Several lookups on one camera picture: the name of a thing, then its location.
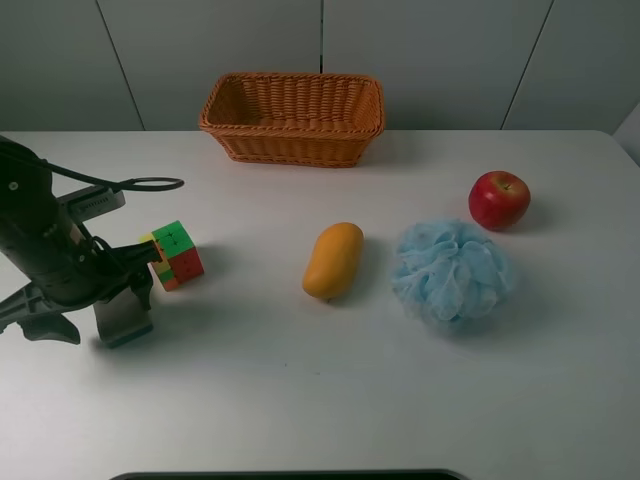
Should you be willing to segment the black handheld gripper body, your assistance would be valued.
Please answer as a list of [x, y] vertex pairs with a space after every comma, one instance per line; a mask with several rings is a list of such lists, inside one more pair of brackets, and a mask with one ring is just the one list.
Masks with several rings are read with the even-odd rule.
[[80, 343], [64, 316], [126, 284], [124, 263], [99, 248], [52, 193], [47, 162], [1, 139], [1, 253], [29, 283], [1, 301], [1, 328], [18, 324], [26, 339]]

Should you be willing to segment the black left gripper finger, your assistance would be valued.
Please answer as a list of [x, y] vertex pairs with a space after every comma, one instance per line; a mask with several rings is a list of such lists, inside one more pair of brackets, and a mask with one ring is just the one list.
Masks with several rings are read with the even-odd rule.
[[142, 267], [161, 261], [161, 253], [154, 241], [113, 248], [111, 255], [122, 267]]

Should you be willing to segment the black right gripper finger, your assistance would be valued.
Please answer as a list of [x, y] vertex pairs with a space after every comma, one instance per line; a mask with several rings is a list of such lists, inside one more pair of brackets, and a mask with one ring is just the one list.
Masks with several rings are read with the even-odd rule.
[[134, 272], [129, 276], [129, 289], [138, 299], [144, 310], [151, 309], [150, 293], [152, 289], [152, 275], [150, 272]]

